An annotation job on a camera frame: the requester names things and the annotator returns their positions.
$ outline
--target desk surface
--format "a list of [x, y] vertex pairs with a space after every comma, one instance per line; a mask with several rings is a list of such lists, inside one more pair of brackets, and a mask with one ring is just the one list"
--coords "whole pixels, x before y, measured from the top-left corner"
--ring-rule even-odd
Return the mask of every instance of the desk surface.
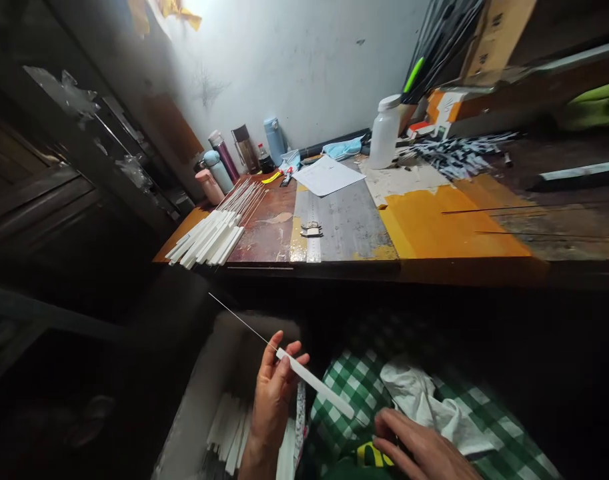
[[[568, 262], [574, 268], [589, 266], [590, 275], [609, 272], [609, 209], [600, 203], [609, 200], [609, 187], [548, 194], [520, 187], [522, 178], [534, 172], [608, 161], [609, 142], [600, 135], [593, 143], [523, 139], [509, 150], [515, 168], [498, 164], [491, 173], [454, 185], [438, 181], [437, 172], [427, 175], [425, 164], [410, 175], [417, 185], [386, 196], [382, 209], [376, 208], [365, 181], [319, 198], [295, 180], [288, 187], [275, 180], [217, 274], [529, 286], [550, 282], [553, 266]], [[353, 159], [345, 165], [358, 168]], [[382, 185], [376, 190], [380, 198]], [[306, 263], [307, 239], [299, 234], [310, 197], [324, 232], [321, 263]], [[587, 203], [594, 200], [598, 203]], [[564, 206], [544, 206], [559, 203]], [[164, 254], [206, 215], [200, 209], [189, 215], [155, 260], [164, 261]]]

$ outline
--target pink bottle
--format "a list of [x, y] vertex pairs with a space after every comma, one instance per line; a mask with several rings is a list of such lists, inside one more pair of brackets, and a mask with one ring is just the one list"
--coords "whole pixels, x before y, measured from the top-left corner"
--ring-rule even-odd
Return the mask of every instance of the pink bottle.
[[195, 178], [200, 182], [204, 193], [206, 193], [206, 197], [209, 199], [209, 202], [213, 203], [215, 206], [218, 206], [222, 200], [224, 200], [222, 189], [219, 187], [210, 171], [199, 171], [195, 175]]

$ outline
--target light blue bottle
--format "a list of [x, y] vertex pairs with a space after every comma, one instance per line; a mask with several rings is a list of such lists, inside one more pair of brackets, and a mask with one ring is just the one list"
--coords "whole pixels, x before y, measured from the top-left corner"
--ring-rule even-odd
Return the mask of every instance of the light blue bottle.
[[222, 193], [224, 195], [233, 190], [233, 182], [231, 181], [229, 174], [226, 172], [224, 164], [219, 160], [218, 152], [215, 150], [209, 150], [204, 154], [202, 161], [204, 162], [204, 167], [211, 171], [213, 178], [222, 189]]
[[269, 142], [271, 158], [273, 159], [275, 166], [279, 167], [282, 162], [280, 155], [286, 153], [286, 145], [282, 129], [277, 122], [277, 117], [264, 121], [264, 131], [266, 132], [266, 139]]

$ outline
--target wall stain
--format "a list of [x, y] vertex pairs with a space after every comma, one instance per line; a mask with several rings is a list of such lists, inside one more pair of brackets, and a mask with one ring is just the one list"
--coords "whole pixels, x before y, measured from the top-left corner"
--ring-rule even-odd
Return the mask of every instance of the wall stain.
[[195, 66], [193, 73], [193, 90], [192, 99], [200, 99], [204, 108], [209, 111], [215, 100], [229, 86], [230, 83], [216, 81], [212, 78], [210, 72], [202, 63]]

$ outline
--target face mask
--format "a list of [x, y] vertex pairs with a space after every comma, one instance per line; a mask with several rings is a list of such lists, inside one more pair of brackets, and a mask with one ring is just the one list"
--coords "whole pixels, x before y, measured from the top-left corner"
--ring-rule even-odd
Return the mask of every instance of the face mask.
[[344, 160], [360, 153], [360, 149], [362, 148], [361, 140], [362, 137], [358, 137], [344, 142], [329, 143], [322, 147], [322, 151], [333, 160]]

